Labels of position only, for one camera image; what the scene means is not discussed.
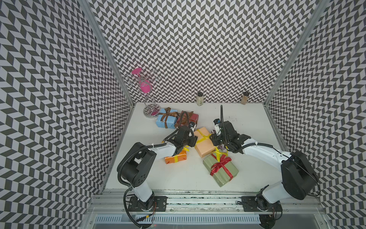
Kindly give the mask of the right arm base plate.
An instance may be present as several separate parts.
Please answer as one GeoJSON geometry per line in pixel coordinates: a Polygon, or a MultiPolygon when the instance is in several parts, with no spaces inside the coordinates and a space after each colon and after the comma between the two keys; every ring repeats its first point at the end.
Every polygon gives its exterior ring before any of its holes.
{"type": "Polygon", "coordinates": [[[237,204],[243,206],[244,212],[276,213],[283,211],[279,201],[271,204],[264,198],[258,198],[255,196],[242,196],[241,200],[238,201],[237,204]]]}

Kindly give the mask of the peach gift box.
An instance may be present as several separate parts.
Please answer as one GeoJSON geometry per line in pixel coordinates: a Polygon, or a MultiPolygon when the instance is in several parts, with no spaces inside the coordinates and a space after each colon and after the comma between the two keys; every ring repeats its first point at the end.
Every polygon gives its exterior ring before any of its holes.
{"type": "Polygon", "coordinates": [[[215,151],[215,146],[210,139],[211,134],[205,127],[194,131],[194,135],[197,136],[197,141],[194,148],[201,158],[204,158],[215,151]]]}

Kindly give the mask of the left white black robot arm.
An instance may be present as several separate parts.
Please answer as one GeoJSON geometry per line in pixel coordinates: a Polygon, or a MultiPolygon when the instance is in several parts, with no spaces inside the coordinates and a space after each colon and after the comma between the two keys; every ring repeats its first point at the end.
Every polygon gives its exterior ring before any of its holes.
{"type": "Polygon", "coordinates": [[[134,196],[130,198],[133,206],[139,211],[154,209],[156,198],[146,181],[154,162],[166,157],[175,157],[186,147],[194,147],[197,139],[192,128],[181,126],[161,144],[146,146],[137,142],[132,146],[118,164],[116,171],[119,183],[134,192],[134,196]]]}

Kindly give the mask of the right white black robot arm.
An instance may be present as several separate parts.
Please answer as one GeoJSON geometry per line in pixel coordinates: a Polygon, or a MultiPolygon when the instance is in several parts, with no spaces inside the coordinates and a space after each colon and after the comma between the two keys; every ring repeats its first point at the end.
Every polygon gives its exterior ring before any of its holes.
{"type": "Polygon", "coordinates": [[[277,150],[273,145],[260,143],[245,134],[235,131],[229,121],[214,120],[215,133],[210,140],[216,146],[223,145],[229,152],[255,157],[276,168],[282,179],[260,189],[252,199],[259,211],[268,211],[279,201],[286,198],[305,199],[311,190],[319,184],[319,179],[305,154],[277,150]]]}

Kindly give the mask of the yellow ribbon of peach box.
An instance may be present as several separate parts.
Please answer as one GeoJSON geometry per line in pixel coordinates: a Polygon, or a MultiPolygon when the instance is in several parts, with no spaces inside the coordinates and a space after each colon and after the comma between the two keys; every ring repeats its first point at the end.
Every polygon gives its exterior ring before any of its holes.
{"type": "Polygon", "coordinates": [[[219,159],[219,158],[220,158],[222,155],[226,155],[226,156],[228,156],[228,154],[227,154],[227,153],[220,151],[220,150],[218,149],[218,147],[215,147],[215,151],[214,151],[214,152],[212,152],[211,154],[213,154],[213,157],[214,157],[214,158],[216,158],[217,162],[218,162],[218,161],[220,161],[220,159],[219,159]]]}

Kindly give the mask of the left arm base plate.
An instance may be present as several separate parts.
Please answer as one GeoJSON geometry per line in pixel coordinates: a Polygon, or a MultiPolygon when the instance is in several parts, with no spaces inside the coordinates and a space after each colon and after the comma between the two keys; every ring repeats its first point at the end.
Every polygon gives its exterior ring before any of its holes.
{"type": "Polygon", "coordinates": [[[167,196],[151,196],[146,202],[142,202],[136,196],[132,196],[127,207],[132,212],[165,212],[167,199],[167,196]]]}

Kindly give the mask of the orange gift box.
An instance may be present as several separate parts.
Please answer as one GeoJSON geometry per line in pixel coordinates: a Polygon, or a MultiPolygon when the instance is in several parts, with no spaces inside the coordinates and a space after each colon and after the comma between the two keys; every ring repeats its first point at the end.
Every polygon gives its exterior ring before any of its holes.
{"type": "Polygon", "coordinates": [[[187,160],[187,152],[189,152],[189,149],[184,148],[179,154],[177,154],[175,156],[171,156],[171,157],[166,157],[165,158],[165,163],[166,164],[173,164],[173,163],[177,163],[177,162],[180,162],[180,161],[187,160]]]}

